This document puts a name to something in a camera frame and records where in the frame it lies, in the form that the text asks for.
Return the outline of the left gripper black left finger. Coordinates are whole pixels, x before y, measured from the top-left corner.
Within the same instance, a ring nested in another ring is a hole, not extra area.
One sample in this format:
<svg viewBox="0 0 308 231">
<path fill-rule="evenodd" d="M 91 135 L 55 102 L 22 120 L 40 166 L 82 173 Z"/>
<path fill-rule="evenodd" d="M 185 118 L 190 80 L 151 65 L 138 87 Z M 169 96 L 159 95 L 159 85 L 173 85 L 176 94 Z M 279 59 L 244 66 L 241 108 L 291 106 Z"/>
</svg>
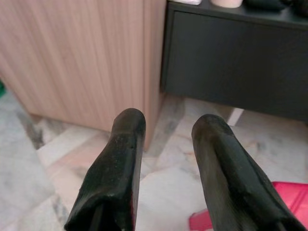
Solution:
<svg viewBox="0 0 308 231">
<path fill-rule="evenodd" d="M 85 175 L 66 231 L 135 230 L 145 131 L 138 109 L 115 118 L 105 148 Z"/>
</svg>

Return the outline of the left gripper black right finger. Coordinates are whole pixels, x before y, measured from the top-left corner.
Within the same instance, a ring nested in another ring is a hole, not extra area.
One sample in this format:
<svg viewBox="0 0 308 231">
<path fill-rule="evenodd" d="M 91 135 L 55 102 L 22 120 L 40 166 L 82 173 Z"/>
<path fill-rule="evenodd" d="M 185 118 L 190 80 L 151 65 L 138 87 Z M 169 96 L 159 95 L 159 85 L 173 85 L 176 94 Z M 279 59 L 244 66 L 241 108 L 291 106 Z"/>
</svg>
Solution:
<svg viewBox="0 0 308 231">
<path fill-rule="evenodd" d="M 303 231 L 262 168 L 222 117 L 201 116 L 192 142 L 216 231 Z"/>
</svg>

